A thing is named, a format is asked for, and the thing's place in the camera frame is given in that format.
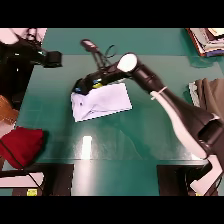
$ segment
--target gray cloth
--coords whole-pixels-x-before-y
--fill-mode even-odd
[[[195,81],[200,107],[224,120],[224,79]]]

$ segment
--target green table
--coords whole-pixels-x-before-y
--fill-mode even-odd
[[[132,110],[75,123],[71,89],[78,78],[96,70],[92,57],[79,46],[83,38],[93,40],[103,51],[116,44],[119,54],[137,53],[175,94],[189,103],[188,83],[205,77],[222,78],[222,58],[198,57],[184,29],[47,31],[44,48],[64,53],[63,67],[36,66],[17,121],[18,126],[42,128],[50,133],[46,149],[36,161],[74,163],[72,195],[158,195],[157,164],[204,161],[185,150],[166,112],[131,80],[125,83]],[[81,156],[84,136],[92,137],[90,160]]]

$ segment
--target yellow object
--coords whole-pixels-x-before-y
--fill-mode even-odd
[[[97,83],[93,86],[93,88],[97,89],[97,88],[100,88],[102,87],[103,85],[101,83]]]
[[[37,196],[37,189],[28,189],[27,196]]]

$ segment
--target stack of books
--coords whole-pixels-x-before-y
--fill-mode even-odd
[[[186,28],[200,56],[224,55],[224,28]]]

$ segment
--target yellow label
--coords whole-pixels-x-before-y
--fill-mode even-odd
[[[101,83],[97,83],[93,86],[93,88],[97,89],[97,88],[100,88],[102,87],[103,85]]]
[[[27,196],[37,196],[37,189],[28,189]]]

